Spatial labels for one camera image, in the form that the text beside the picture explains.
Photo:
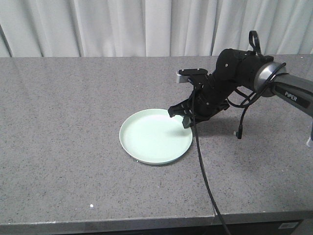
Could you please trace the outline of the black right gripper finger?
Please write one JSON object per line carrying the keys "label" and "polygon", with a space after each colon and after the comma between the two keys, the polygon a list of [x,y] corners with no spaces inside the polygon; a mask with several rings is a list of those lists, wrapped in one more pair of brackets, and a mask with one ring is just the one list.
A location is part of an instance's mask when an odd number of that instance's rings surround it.
{"label": "black right gripper finger", "polygon": [[188,106],[189,99],[186,99],[174,106],[170,106],[168,109],[168,114],[171,118],[176,115],[183,116],[183,117],[191,117],[191,111]]}
{"label": "black right gripper finger", "polygon": [[184,116],[182,124],[183,124],[184,128],[189,128],[190,127],[190,117]]}

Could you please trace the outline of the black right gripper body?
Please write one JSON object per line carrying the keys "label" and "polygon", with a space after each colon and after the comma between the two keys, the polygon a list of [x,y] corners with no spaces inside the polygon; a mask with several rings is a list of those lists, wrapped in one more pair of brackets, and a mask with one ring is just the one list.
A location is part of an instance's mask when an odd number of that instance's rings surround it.
{"label": "black right gripper body", "polygon": [[191,75],[190,80],[195,86],[188,105],[193,120],[209,120],[229,108],[226,99],[235,91],[235,81],[222,80],[215,72]]}

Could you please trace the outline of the black and grey right robot arm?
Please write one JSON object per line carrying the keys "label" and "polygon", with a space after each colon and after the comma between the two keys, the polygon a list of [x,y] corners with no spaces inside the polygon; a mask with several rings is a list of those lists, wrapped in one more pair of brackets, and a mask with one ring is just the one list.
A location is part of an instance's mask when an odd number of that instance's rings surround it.
{"label": "black and grey right robot arm", "polygon": [[313,115],[313,83],[287,73],[284,63],[255,51],[225,49],[212,73],[205,69],[177,71],[177,82],[189,82],[193,91],[188,99],[168,109],[170,117],[183,117],[182,125],[211,119],[230,106],[247,110],[256,100],[274,95],[309,116]]}

